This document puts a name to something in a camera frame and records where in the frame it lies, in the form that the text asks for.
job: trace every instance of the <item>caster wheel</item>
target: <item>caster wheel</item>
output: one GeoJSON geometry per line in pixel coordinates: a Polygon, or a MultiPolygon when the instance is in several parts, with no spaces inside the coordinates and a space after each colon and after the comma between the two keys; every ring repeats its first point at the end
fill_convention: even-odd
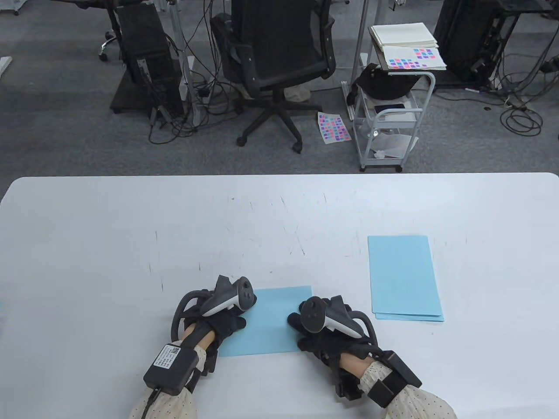
{"type": "Polygon", "coordinates": [[[293,144],[293,147],[291,149],[297,154],[301,154],[301,152],[303,151],[303,143],[296,142],[295,144],[293,144]]]}
{"type": "Polygon", "coordinates": [[[235,102],[235,113],[240,115],[244,112],[244,106],[240,102],[235,102]]]}
{"type": "Polygon", "coordinates": [[[237,138],[237,145],[239,147],[244,147],[246,143],[247,143],[246,137],[240,136],[239,138],[237,138]]]}

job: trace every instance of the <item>sleeve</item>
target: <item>sleeve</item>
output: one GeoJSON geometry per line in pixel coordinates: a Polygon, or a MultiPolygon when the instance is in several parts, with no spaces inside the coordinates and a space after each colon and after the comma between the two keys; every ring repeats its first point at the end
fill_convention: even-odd
{"type": "MultiPolygon", "coordinates": [[[[182,343],[181,340],[173,342],[176,345],[182,343]]],[[[206,363],[206,351],[196,345],[194,348],[198,354],[198,364],[196,368],[202,371],[206,363]]],[[[144,394],[133,406],[128,419],[141,419],[144,413],[145,405],[148,402],[152,389],[147,388],[144,394]]],[[[149,408],[145,419],[196,419],[196,408],[192,401],[192,394],[185,388],[182,389],[178,396],[160,393],[155,402],[149,408]]]]}
{"type": "MultiPolygon", "coordinates": [[[[365,393],[371,391],[377,380],[384,379],[392,372],[379,361],[374,361],[361,377],[360,388],[365,393]]],[[[420,388],[407,385],[386,407],[387,419],[457,419],[450,405],[420,388]]]]}

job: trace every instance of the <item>hand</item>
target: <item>hand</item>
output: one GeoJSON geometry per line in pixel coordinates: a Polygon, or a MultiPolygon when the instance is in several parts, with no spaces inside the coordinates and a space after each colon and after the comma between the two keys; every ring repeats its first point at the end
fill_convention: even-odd
{"type": "Polygon", "coordinates": [[[184,322],[186,325],[193,323],[207,324],[215,333],[212,349],[217,349],[226,338],[237,330],[244,329],[247,326],[247,321],[241,317],[244,311],[237,306],[234,306],[230,310],[221,310],[212,316],[203,317],[202,314],[200,314],[200,307],[202,307],[206,301],[207,298],[198,298],[196,304],[184,312],[184,322]]]}
{"type": "Polygon", "coordinates": [[[340,357],[342,353],[348,353],[359,359],[365,359],[371,351],[371,341],[367,336],[355,339],[338,330],[322,329],[318,333],[311,333],[305,329],[301,323],[299,313],[291,313],[287,318],[287,323],[296,331],[303,335],[297,342],[300,350],[311,352],[320,359],[324,365],[337,370],[340,367],[340,357]]]}

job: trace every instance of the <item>white table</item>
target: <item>white table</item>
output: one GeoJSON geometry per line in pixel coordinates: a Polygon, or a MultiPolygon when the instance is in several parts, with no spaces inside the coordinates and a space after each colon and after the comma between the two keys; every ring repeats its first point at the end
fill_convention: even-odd
{"type": "MultiPolygon", "coordinates": [[[[125,418],[176,304],[218,274],[371,314],[367,235],[426,234],[446,321],[371,314],[381,346],[461,419],[555,419],[558,208],[552,174],[19,179],[0,205],[0,416],[125,418]]],[[[300,353],[219,359],[198,416],[378,416],[328,376],[300,353]]]]}

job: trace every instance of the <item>computer tower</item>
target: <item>computer tower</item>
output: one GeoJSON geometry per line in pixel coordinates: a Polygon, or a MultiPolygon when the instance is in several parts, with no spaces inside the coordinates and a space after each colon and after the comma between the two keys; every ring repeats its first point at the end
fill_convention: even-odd
{"type": "Polygon", "coordinates": [[[544,0],[444,0],[434,37],[454,77],[437,87],[488,85],[520,15],[548,11],[544,0]]]}
{"type": "Polygon", "coordinates": [[[152,107],[163,105],[172,115],[183,115],[180,64],[171,57],[155,5],[120,6],[116,12],[132,81],[145,88],[152,107]]]}

